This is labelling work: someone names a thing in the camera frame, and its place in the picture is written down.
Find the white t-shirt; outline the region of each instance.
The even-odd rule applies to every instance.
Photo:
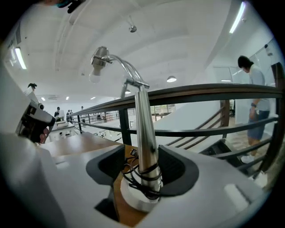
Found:
[[[254,85],[265,86],[265,77],[262,73],[261,69],[253,64],[249,70],[249,78],[250,83]],[[268,98],[261,98],[256,106],[257,110],[260,111],[269,111],[270,110],[270,103]]]

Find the black cable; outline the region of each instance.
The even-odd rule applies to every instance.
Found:
[[[154,181],[154,180],[158,180],[160,177],[161,177],[161,172],[159,173],[159,175],[157,177],[154,177],[154,178],[149,178],[149,177],[145,177],[143,176],[143,174],[147,174],[151,171],[153,171],[154,169],[156,169],[158,167],[158,164],[156,163],[155,165],[149,167],[148,169],[146,169],[143,173],[139,174],[136,169],[139,168],[139,165],[136,165],[136,166],[132,166],[132,163],[133,161],[137,160],[138,159],[138,156],[137,157],[130,157],[130,158],[127,158],[127,160],[129,159],[133,159],[131,161],[131,163],[126,163],[124,164],[123,166],[123,169],[126,167],[126,166],[129,166],[130,167],[130,170],[127,171],[127,172],[123,172],[123,170],[121,171],[123,177],[128,181],[130,182],[129,183],[129,186],[134,188],[134,189],[137,189],[139,191],[141,191],[148,199],[150,200],[153,200],[153,199],[156,199],[160,196],[164,196],[162,195],[160,192],[158,191],[154,191],[154,190],[151,190],[149,187],[147,186],[143,186],[142,184],[140,184],[135,178],[134,178],[134,175],[133,173],[135,173],[139,178],[143,179],[143,180],[147,180],[147,181]]]

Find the railing post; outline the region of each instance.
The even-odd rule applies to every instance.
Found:
[[[272,140],[266,152],[266,159],[262,162],[259,170],[263,172],[267,171],[272,163],[274,162],[276,156],[278,155],[285,134],[285,100],[276,99],[276,114],[278,114],[278,122],[274,124],[274,129],[272,133]]]
[[[229,120],[230,120],[230,101],[229,100],[223,100],[220,101],[221,107],[223,107],[221,112],[222,117],[222,126],[228,126]]]
[[[129,117],[128,109],[119,110],[120,125],[122,129],[122,139],[123,143],[126,145],[132,145],[132,140],[130,138],[130,133],[128,132],[129,126]]]
[[[80,130],[80,134],[82,134],[82,129],[81,129],[81,124],[80,124],[80,117],[79,117],[79,115],[77,115],[77,120],[78,120],[78,126],[79,126],[79,130]]]
[[[153,106],[154,107],[154,109],[155,109],[155,106]],[[155,122],[156,122],[156,114],[155,114]]]

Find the black hair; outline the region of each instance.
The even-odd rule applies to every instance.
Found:
[[[31,86],[32,88],[36,88],[36,87],[37,87],[36,83],[30,83],[30,84],[28,85],[28,88],[29,88],[30,86]]]
[[[249,69],[253,65],[253,62],[251,62],[246,56],[241,55],[237,60],[237,64],[239,65],[239,68],[244,67]]]

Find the denim shorts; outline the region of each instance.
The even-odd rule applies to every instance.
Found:
[[[252,123],[252,122],[259,121],[259,120],[267,119],[269,116],[269,113],[270,111],[259,111],[259,114],[257,114],[257,111],[255,111],[254,118],[253,119],[249,118],[248,122]],[[264,128],[265,128],[265,125],[249,129],[248,137],[252,139],[261,140],[263,132],[264,132]]]

